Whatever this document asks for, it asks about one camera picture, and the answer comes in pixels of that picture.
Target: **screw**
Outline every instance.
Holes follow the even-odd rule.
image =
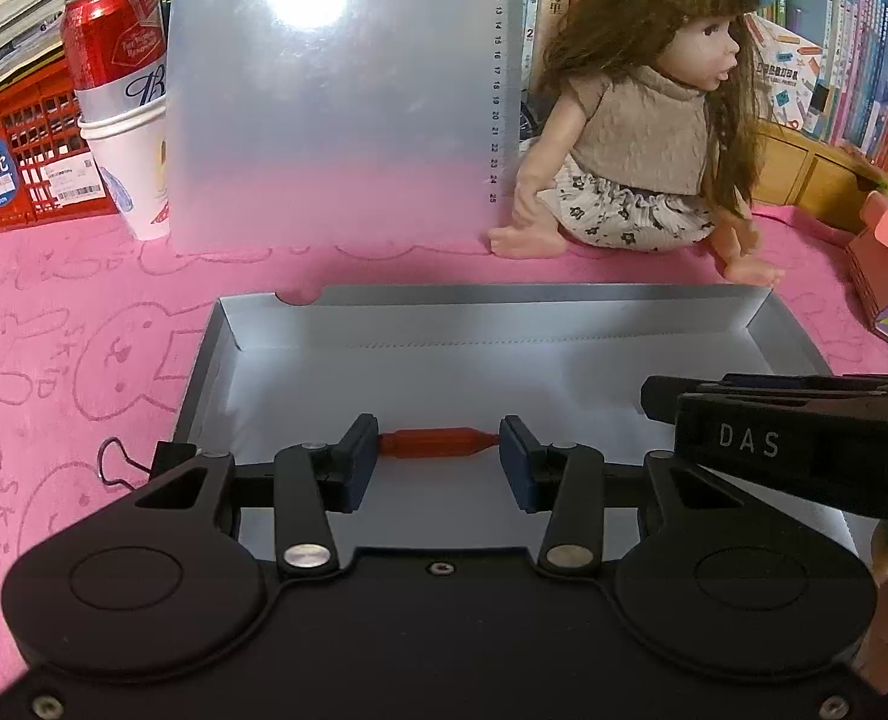
[[[284,551],[284,560],[294,568],[320,568],[331,559],[331,551],[321,544],[294,544]]]
[[[30,707],[41,720],[60,720],[64,714],[64,705],[53,696],[38,696]]]
[[[851,712],[851,704],[842,696],[831,696],[820,705],[817,716],[820,720],[844,720]]]
[[[450,562],[433,562],[428,566],[428,573],[436,577],[448,577],[454,574],[457,569]]]
[[[547,558],[558,568],[582,568],[594,560],[594,553],[579,544],[558,544],[548,549]]]

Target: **pink tablecloth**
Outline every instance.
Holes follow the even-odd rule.
[[[888,372],[888,343],[859,319],[841,237],[790,209],[767,213],[764,255],[788,269],[778,293],[831,368]],[[220,295],[274,290],[307,301],[327,284],[368,282],[718,281],[699,248],[574,247],[549,262],[506,262],[476,244],[180,257],[166,242],[131,241],[115,218],[0,235],[0,589],[20,553],[113,499],[95,475],[105,437],[148,459],[170,435]],[[0,611],[0,690],[21,670]]]

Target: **doll's shirt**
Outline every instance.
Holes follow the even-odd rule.
[[[649,67],[612,82],[569,79],[587,124],[571,149],[582,170],[628,187],[700,194],[707,162],[704,93]]]

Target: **red can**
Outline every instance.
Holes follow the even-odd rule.
[[[70,0],[61,38],[85,122],[109,119],[164,95],[161,0]]]

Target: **brown hair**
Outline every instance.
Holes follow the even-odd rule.
[[[730,18],[756,10],[759,0],[577,0],[545,55],[541,90],[558,95],[571,76],[604,73],[613,81],[653,65],[686,20]],[[709,200],[737,212],[758,175],[757,50],[743,18],[731,37],[740,46],[730,79],[705,98]]]

